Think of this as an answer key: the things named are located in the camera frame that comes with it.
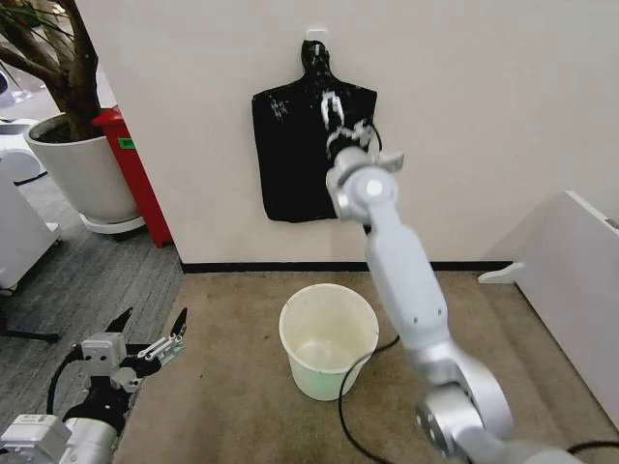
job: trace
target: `green label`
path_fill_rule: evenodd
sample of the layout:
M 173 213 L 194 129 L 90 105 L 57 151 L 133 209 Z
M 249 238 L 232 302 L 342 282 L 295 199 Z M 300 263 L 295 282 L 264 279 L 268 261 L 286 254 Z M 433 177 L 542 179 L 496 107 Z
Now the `green label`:
M 133 145 L 133 140 L 130 138 L 118 138 L 118 145 L 121 150 L 135 150 L 135 145 Z

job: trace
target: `black cutting board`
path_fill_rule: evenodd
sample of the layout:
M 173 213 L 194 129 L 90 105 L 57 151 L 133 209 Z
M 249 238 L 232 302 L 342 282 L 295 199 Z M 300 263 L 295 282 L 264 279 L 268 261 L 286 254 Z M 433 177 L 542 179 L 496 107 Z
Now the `black cutting board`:
M 327 156 L 329 131 L 320 112 L 325 92 L 335 92 L 350 129 L 371 121 L 376 92 L 337 80 L 321 42 L 304 41 L 305 75 L 253 96 L 253 134 L 260 165 L 264 210 L 271 220 L 305 222 L 335 218 L 325 187 L 333 159 Z

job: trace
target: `gray carpet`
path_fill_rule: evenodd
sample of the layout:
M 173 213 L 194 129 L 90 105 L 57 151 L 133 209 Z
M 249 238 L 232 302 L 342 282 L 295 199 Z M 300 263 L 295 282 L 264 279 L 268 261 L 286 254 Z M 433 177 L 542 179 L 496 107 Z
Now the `gray carpet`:
M 19 189 L 44 220 L 60 223 L 63 242 L 16 295 L 0 297 L 0 310 L 8 329 L 59 332 L 62 339 L 47 345 L 0 337 L 0 431 L 19 413 L 44 413 L 49 378 L 71 344 L 103 330 L 129 306 L 128 340 L 155 341 L 183 276 L 175 247 L 156 248 L 145 230 L 122 243 L 87 231 L 49 176 Z M 78 366 L 70 366 L 59 384 L 57 414 L 81 400 L 84 385 Z M 22 462 L 15 458 L 0 456 L 0 462 Z

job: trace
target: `floor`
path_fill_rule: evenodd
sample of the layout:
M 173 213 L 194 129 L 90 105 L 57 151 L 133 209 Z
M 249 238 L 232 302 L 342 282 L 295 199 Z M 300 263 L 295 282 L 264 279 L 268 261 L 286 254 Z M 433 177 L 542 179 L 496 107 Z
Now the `floor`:
M 103 330 L 133 306 L 127 326 L 131 342 L 155 341 L 162 330 L 183 273 L 174 246 L 156 248 L 146 231 L 117 243 L 87 231 L 49 176 L 20 191 L 46 221 L 59 222 L 63 242 L 26 275 L 15 296 L 0 297 L 8 328 L 59 332 L 55 345 L 0 337 L 0 430 L 20 413 L 44 413 L 49 379 L 70 346 Z M 83 396 L 85 377 L 71 365 L 56 396 L 62 416 Z M 0 463 L 21 462 L 0 456 Z
M 512 285 L 483 286 L 471 273 L 438 273 L 457 343 L 501 383 L 516 421 L 513 438 L 557 447 L 617 439 L 616 430 Z M 394 337 L 366 273 L 187 275 L 166 323 L 189 308 L 186 350 L 150 378 L 116 453 L 119 464 L 360 463 L 339 428 L 334 402 L 294 385 L 279 340 L 280 309 L 318 282 L 350 287 L 374 307 L 379 344 Z M 401 345 L 371 360 L 346 396 L 352 433 L 396 463 L 444 462 L 414 425 L 427 385 Z M 616 450 L 587 451 L 588 463 Z

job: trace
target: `black baseboard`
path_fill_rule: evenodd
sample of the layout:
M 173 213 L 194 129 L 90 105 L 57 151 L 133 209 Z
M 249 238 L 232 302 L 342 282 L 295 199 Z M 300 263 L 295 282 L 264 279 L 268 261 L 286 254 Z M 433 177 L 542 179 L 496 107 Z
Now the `black baseboard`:
M 435 271 L 474 271 L 486 273 L 499 271 L 512 261 L 432 261 Z M 267 272 L 304 272 L 304 273 L 337 273 L 362 272 L 368 270 L 368 264 L 362 261 L 328 261 L 328 262 L 257 262 L 257 263 L 183 263 L 181 267 L 185 274 L 208 273 L 267 273 Z

